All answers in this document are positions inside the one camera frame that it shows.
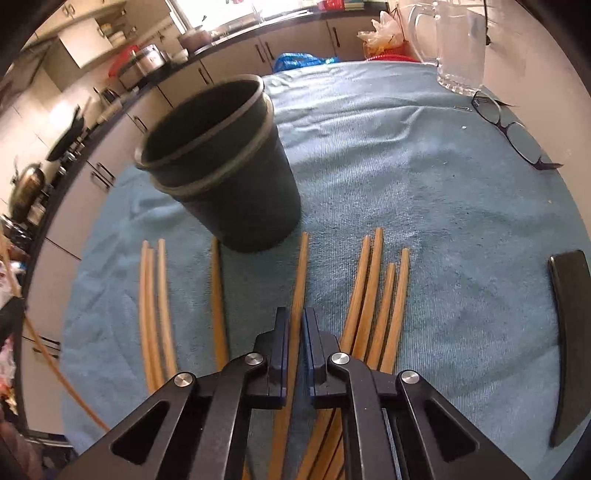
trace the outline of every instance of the kettle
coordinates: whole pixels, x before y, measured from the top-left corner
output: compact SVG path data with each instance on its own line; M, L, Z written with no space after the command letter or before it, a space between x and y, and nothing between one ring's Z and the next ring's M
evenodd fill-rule
M19 174L16 159L14 170L15 174L11 180L14 188L8 199L8 210L13 222L23 223L29 215L31 206L45 187L45 174L40 163L27 165L27 168Z

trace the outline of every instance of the bamboo stick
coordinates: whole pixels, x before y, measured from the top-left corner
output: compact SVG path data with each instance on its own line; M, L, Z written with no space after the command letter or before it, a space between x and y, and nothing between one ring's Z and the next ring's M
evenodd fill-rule
M219 240L212 237L212 317L213 317L213 347L216 355L218 371L230 361L228 339L226 337L226 322L223 311L222 272L220 267Z
M151 395L156 391L154 373L152 369L152 356L150 355L150 336L148 334L148 318L146 310L146 281L147 281L148 241L142 242L142 251L139 261L139 294L138 294L138 323L139 338L142 345L142 358L144 359L144 372L146 375L146 387Z
M357 335L355 335L355 343L353 345L353 356L359 360L365 359L369 333L374 319L375 299L378 294L379 271L382 263L383 245L384 229L378 227L375 229L374 250L372 251L371 263L369 266L368 285L365 291L365 297L363 298L363 309L361 310L361 317L359 318L359 328L357 330ZM322 480L324 478L326 470L322 471L322 469L325 466L328 468L330 465L330 461L336 454L338 446L340 445L342 433L342 426L339 426L338 429L333 429L331 426L329 429L316 459L316 465L312 469L312 474L310 476L311 480Z
M8 255L8 247L7 247L7 239L0 235L0 254L2 255L2 262L4 263L4 268L6 269L8 275L8 281L10 283L10 288L12 291L12 295L18 298L22 297L21 294L21 287L17 283L14 274L12 273L12 266L10 265L10 256ZM47 365L49 366L50 370L56 376L58 381L61 383L62 387L68 392L68 394L72 397L72 399L78 404L78 406L86 412L86 414L105 432L109 431L109 427L107 424L102 421L99 416L88 406L88 404L82 399L82 397L78 394L78 392L74 389L72 384L67 380L66 377L60 372L59 368L57 367L54 359L50 356L49 352L47 352L47 348L42 343L37 330L33 326L33 323L30 321L29 317L25 314L24 322L33 337L33 341L37 345L37 348L41 351L41 355L45 359Z
M363 309L359 319L359 329L355 336L353 356L359 360L365 360L365 352L368 346L371 324L374 319L375 298L378 295L379 271L382 264L382 249L384 247L384 229L375 229L374 251L371 255L369 266L368 287L363 299Z
M154 250L148 248L146 257L146 319L148 331L148 352L150 352L154 388L158 390L164 385L162 359L158 344L158 330L156 328L156 308L154 306Z
M404 319L404 307L406 304L406 294L408 286L408 271L410 269L410 250L402 249L402 260L400 262L400 275L398 278L398 288L396 290L396 302L394 303L394 312L390 321L390 331L384 350L384 357L379 370L385 373L393 373L398 352L398 342L400 332L402 331L402 320Z
M343 333L339 342L340 350L345 353L350 353L351 351L355 339L355 333L357 331L357 325L359 323L359 312L363 302L363 294L365 293L365 280L367 278L370 247L371 237L366 235L363 237L361 253L359 254L359 262L357 265L357 273L355 275L355 283L349 300L349 310L345 321L345 328L343 328ZM320 410L318 412L314 427L312 428L312 434L310 436L310 441L308 442L306 454L301 461L300 469L298 470L295 480L308 480L312 466L316 460L316 455L320 451L322 440L324 440L326 430L329 428L334 412L334 409Z
M301 315L304 310L304 296L306 293L306 273L308 263L308 239L306 232L301 234L300 257L295 273L295 289L290 312L290 343L287 369L287 403L285 407L275 413L273 421L273 441L271 461L269 463L268 480L281 480L283 461L287 447L287 433L291 420L294 387L296 385L296 370L300 353Z
M164 350L166 379L170 380L178 373L177 352L174 346L170 311L168 309L168 288L166 285L166 242L158 240L158 314Z
M382 292L382 304L379 308L378 320L374 328L374 338L369 348L368 367L376 370L379 367L379 358L382 355L382 347L388 326L388 317L390 315L390 305L392 303L392 294L394 292L394 279L396 277L396 265L388 264L386 273L386 282L384 282L384 291Z

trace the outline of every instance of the cabinet door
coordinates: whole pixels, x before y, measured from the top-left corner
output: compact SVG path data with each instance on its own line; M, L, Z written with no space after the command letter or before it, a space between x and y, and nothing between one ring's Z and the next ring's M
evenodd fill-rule
M82 250L110 188L111 185L86 164L63 199L47 238L75 257L82 258Z
M372 17L344 17L327 20L330 36L335 46L336 56L340 61L363 60L363 41L357 33L374 31Z
M110 183L134 164L135 149L144 137L128 115L123 115L88 159Z
M77 258L45 240L33 271L27 315L40 335L56 342L61 342L64 314L78 263Z
M22 401L30 430L64 434L61 418L61 385L31 342L21 339Z
M282 53L310 53L323 59L335 56L325 21L293 25L259 37L273 64Z
M71 21L72 15L68 10L67 5L63 4L47 20L43 22L43 24L35 31L35 33L38 37L42 37Z
M60 32L60 40L76 64L82 68L113 49L94 18L87 18Z
M204 65L200 61L196 61L168 77L158 87L172 106L177 106L211 84L212 79L207 74Z
M213 83L234 75L269 75L272 66L257 38L249 38L215 51L202 60Z
M146 133L172 109L160 90L152 88L129 109L127 115L142 132Z

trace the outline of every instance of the black phone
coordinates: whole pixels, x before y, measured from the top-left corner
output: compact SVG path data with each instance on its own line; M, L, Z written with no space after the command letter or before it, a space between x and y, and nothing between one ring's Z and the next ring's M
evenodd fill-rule
M560 393L550 446L560 445L591 410L591 275L581 250L548 261L558 313Z

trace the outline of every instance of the glass jug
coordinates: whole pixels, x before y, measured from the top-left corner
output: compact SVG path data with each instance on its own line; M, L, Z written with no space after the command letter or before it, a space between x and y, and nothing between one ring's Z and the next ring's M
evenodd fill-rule
M482 86L486 47L486 19L473 9L447 1L414 5L408 18L410 41L423 63L437 66L437 81L461 95L472 96ZM437 58L427 57L417 40L421 15L435 18Z

